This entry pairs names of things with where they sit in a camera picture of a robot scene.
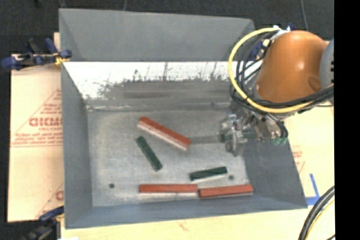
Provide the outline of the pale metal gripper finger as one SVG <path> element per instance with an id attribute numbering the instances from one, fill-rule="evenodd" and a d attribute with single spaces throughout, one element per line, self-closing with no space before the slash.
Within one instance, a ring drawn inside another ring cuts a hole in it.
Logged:
<path id="1" fill-rule="evenodd" d="M 220 135 L 236 134 L 239 129 L 238 117 L 236 114 L 229 114 L 219 122 Z"/>
<path id="2" fill-rule="evenodd" d="M 191 137 L 192 144 L 218 144 L 222 145 L 226 152 L 233 156 L 243 156 L 246 150 L 246 138 L 237 133 L 220 133 L 217 135 L 205 135 Z"/>

